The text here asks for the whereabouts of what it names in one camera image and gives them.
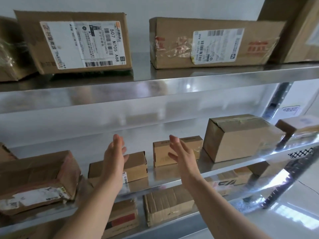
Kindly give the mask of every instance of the tiled floor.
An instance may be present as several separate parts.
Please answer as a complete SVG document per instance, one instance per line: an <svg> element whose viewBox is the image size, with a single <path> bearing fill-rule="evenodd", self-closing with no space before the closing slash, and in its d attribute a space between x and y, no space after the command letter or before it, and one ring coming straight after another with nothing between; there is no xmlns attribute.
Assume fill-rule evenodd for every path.
<svg viewBox="0 0 319 239"><path fill-rule="evenodd" d="M268 210L247 214L260 229L273 239L319 238L319 161L313 164ZM208 229L183 239L213 238Z"/></svg>

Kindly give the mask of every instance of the person's right arm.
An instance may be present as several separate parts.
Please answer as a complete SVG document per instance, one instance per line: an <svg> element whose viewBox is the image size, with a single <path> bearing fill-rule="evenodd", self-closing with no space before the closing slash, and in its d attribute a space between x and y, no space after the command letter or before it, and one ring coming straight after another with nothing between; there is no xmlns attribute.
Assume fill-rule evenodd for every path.
<svg viewBox="0 0 319 239"><path fill-rule="evenodd" d="M270 239L256 225L230 205L201 176L194 152L178 137L170 135L170 147L177 156L168 155L177 161L184 187L194 198L195 204L215 239Z"/></svg>

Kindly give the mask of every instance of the metal shelf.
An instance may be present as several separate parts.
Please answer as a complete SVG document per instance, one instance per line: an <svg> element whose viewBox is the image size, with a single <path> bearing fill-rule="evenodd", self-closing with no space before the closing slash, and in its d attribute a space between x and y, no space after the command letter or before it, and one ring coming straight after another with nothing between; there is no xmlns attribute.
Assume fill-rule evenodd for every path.
<svg viewBox="0 0 319 239"><path fill-rule="evenodd" d="M282 159L283 156L287 156L288 153L297 152L303 149L308 149L310 147L318 146L319 145L319 136L309 142L303 142L302 144L297 144L293 147L282 147L277 148L276 151L268 151L264 154L259 154L252 157L246 157L226 162L220 163L213 163L211 159L207 156L205 152L201 153L201 157L198 160L198 167L201 171L203 177L209 177L215 174L219 174L222 172L226 172L229 170L233 170L236 168L240 168L243 166L247 166L250 164L254 164L260 161L269 160L269 159ZM148 158L148 165L152 164L150 161L151 159ZM163 167L159 167L161 170L160 179L157 179L159 174L157 174L157 168L152 169L152 166L149 166L149 177L146 179L140 179L137 181L130 182L128 184L124 184L122 190L120 191L119 195L116 198L117 201L125 200L125 199L138 199L137 204L139 207L139 216L144 218L144 212L141 209L141 199L142 195L150 193L152 191L161 190L170 188L176 185L181 184L180 177L178 176L178 171L175 165L167 165ZM262 189L267 189L269 187L273 187L276 185L280 185L285 182L285 178L278 177L275 180L258 180L257 182L252 180L247 185L243 186L235 186L235 189L232 193L225 198L228 201L232 201L238 198L247 197L253 193L256 193ZM41 211L32 217L25 218L21 221L16 223L5 225L0 228L0 235L4 235L7 233L11 233L13 231L24 229L27 227L39 225L48 221L57 220L60 218L65 218L71 216L77 209L77 202L68 202L66 204L57 203L53 205L53 207L49 207L48 210ZM136 230L145 231L146 228L143 221L141 221L141 226L138 227Z"/></svg>
<svg viewBox="0 0 319 239"><path fill-rule="evenodd" d="M149 53L132 59L133 71L0 83L0 114L319 78L319 63L156 70Z"/></svg>

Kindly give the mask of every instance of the person's left hand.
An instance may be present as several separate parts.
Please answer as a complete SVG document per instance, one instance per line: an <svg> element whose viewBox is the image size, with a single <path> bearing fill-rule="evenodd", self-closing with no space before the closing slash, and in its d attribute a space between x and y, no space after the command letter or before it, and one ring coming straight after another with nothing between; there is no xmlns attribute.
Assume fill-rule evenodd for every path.
<svg viewBox="0 0 319 239"><path fill-rule="evenodd" d="M128 154L123 156L126 152L126 147L123 146L123 137L120 137L118 134L114 134L113 142L110 143L104 153L103 169L100 177L101 183L112 180L112 183L115 183L119 190L123 185L122 174L124 164L129 158Z"/></svg>

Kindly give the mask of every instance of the person's right hand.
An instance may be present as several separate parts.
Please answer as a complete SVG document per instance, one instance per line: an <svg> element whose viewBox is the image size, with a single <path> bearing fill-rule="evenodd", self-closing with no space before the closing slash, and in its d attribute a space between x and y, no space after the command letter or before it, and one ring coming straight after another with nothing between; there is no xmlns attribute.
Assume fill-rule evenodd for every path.
<svg viewBox="0 0 319 239"><path fill-rule="evenodd" d="M194 152L178 137L170 135L169 140L171 142L169 146L177 153L177 156L171 152L168 155L177 162L182 184L186 189L189 189L194 180L203 179L198 169Z"/></svg>

